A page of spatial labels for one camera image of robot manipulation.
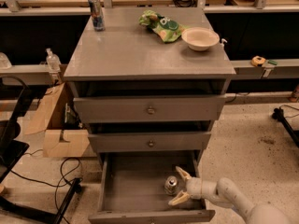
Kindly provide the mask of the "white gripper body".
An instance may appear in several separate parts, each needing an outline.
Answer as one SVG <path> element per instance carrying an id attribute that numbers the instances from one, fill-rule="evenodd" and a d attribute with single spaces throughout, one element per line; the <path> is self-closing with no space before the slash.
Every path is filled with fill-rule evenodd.
<path id="1" fill-rule="evenodd" d="M 201 178 L 192 177 L 186 181 L 186 190 L 192 199 L 214 200 L 216 194 L 217 183 L 205 181 Z"/>

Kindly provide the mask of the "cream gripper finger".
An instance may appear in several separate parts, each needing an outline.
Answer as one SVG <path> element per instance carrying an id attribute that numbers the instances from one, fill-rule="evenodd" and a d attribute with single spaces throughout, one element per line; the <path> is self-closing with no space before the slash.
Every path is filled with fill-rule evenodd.
<path id="1" fill-rule="evenodd" d="M 185 203 L 190 199 L 190 195 L 186 192 L 181 190 L 178 195 L 168 202 L 169 205 L 175 206 L 180 203 Z"/>
<path id="2" fill-rule="evenodd" d="M 176 171 L 181 176 L 181 178 L 184 182 L 186 182 L 187 180 L 190 180 L 192 178 L 188 172 L 186 172 L 185 170 L 183 170 L 179 166 L 176 167 Z"/>

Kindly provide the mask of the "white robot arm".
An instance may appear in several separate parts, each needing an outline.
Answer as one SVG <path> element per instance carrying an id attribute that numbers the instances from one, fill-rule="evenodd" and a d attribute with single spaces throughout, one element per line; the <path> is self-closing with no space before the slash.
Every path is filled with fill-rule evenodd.
<path id="1" fill-rule="evenodd" d="M 185 203 L 189 199 L 205 199 L 222 208 L 234 208 L 246 224 L 292 224 L 275 206 L 255 205 L 229 178 L 222 177 L 217 182 L 211 182 L 193 177 L 179 166 L 176 170 L 185 183 L 185 190 L 181 190 L 169 205 Z"/>

